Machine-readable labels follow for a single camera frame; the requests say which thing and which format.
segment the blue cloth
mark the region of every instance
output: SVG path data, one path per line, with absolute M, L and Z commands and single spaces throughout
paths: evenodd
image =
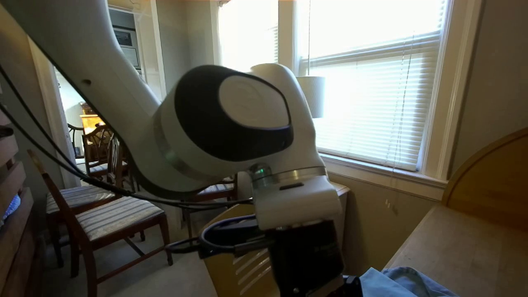
M 444 285 L 438 283 L 426 274 L 411 267 L 396 267 L 383 270 L 385 275 L 406 287 L 409 292 L 419 297 L 452 297 L 456 295 Z
M 2 221 L 9 219 L 20 206 L 20 196 L 13 196 L 12 203 L 7 206 Z
M 362 277 L 363 297 L 454 297 L 426 274 L 411 267 L 396 267 L 386 270 L 368 269 Z

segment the chair seat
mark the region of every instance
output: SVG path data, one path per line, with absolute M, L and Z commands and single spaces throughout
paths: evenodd
M 109 163 L 91 165 L 91 173 L 106 173 L 109 170 Z
M 81 227 L 86 231 L 89 241 L 96 241 L 162 213 L 162 208 L 145 199 L 124 196 L 106 203 L 104 206 L 79 213 L 76 217 Z
M 63 188 L 61 194 L 66 198 L 66 203 L 70 204 L 70 208 L 79 208 L 94 201 L 103 201 L 108 198 L 114 198 L 116 193 L 108 191 L 104 188 L 98 188 L 93 184 L 88 186 L 75 186 L 75 188 Z M 56 204 L 56 201 L 53 199 L 51 194 L 48 194 L 46 199 L 46 214 L 55 214 L 60 213 L 60 208 Z
M 225 191 L 233 191 L 235 189 L 235 184 L 233 183 L 215 183 L 215 184 L 210 184 L 208 188 L 202 189 L 198 193 L 200 194 L 211 194 L 211 193 L 225 193 Z

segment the white window blind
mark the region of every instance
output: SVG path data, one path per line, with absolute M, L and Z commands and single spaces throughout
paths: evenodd
M 249 71 L 277 61 L 277 0 L 228 0 L 218 10 L 220 62 Z
M 320 151 L 419 170 L 446 1 L 306 1 L 304 74 L 327 79 Z

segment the white robotic arm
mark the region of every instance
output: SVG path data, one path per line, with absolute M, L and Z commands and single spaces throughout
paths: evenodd
M 131 150 L 139 181 L 164 198 L 236 171 L 253 176 L 261 229 L 340 214 L 292 72 L 261 64 L 188 71 L 157 104 L 121 54 L 106 0 L 0 0 Z

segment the window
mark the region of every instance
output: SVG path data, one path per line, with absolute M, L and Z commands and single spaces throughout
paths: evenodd
M 324 76 L 320 151 L 418 171 L 446 0 L 310 0 L 304 71 Z
M 218 10 L 220 62 L 249 71 L 277 61 L 277 1 L 228 0 Z
M 221 64 L 249 69 L 281 56 L 297 76 L 324 76 L 324 117 L 314 122 L 330 171 L 447 178 L 482 0 L 258 0 L 228 15 L 243 3 L 220 6 Z

